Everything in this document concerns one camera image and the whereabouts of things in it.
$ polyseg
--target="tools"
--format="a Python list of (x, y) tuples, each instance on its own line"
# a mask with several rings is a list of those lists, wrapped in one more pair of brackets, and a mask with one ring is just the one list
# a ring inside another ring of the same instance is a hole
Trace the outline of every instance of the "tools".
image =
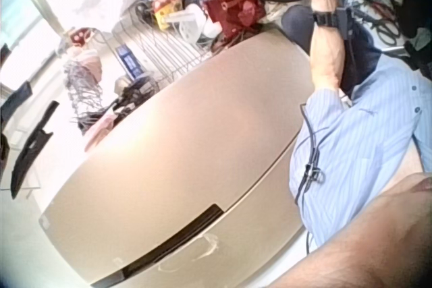
[[(359, 7), (362, 5), (369, 5), (381, 18), (374, 18), (360, 10)], [(363, 0), (362, 3), (356, 2), (352, 6), (352, 13), (362, 21), (371, 23), (371, 30), (375, 29), (377, 36), (385, 45), (394, 47), (398, 44), (398, 39), (402, 33), (396, 22), (394, 10), (391, 7), (379, 1)]]

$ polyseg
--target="red bag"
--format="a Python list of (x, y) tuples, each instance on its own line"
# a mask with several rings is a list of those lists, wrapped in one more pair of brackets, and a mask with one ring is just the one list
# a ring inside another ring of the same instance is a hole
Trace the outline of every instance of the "red bag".
[(259, 0), (206, 0), (205, 7), (213, 22), (219, 22), (223, 34), (231, 39), (265, 16)]

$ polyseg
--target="beige metal panel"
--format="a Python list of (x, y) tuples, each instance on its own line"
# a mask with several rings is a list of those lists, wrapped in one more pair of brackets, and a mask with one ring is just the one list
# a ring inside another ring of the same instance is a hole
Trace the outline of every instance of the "beige metal panel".
[(53, 245), (91, 283), (210, 205), (227, 210), (300, 129), (308, 80), (306, 57), (278, 31), (208, 60), (120, 123), (71, 176), (41, 218)]
[(244, 287), (242, 282), (302, 229), (288, 188), (293, 146), (247, 196), (204, 233), (116, 287)]

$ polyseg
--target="metal shelf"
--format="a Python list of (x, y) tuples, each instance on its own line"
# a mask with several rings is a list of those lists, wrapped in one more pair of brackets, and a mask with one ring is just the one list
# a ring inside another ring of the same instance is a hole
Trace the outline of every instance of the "metal shelf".
[(108, 46), (124, 69), (115, 52), (123, 44), (131, 49), (143, 70), (154, 77), (160, 88), (175, 82), (211, 57), (211, 40), (191, 45), (183, 40), (175, 24), (161, 31), (154, 16), (151, 16), (151, 22), (146, 22), (136, 15), (136, 6), (141, 3), (138, 1), (129, 8), (111, 34), (96, 32), (92, 37), (92, 41)]

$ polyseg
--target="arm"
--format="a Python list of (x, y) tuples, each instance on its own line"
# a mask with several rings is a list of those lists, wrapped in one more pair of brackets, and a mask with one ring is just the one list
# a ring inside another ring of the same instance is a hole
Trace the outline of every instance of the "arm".
[(411, 175), (375, 198), (272, 287), (428, 287), (432, 178), (427, 176)]
[[(338, 0), (311, 0), (314, 11), (335, 11)], [(310, 52), (310, 69), (315, 90), (338, 91), (344, 68), (345, 49), (339, 31), (315, 26)]]

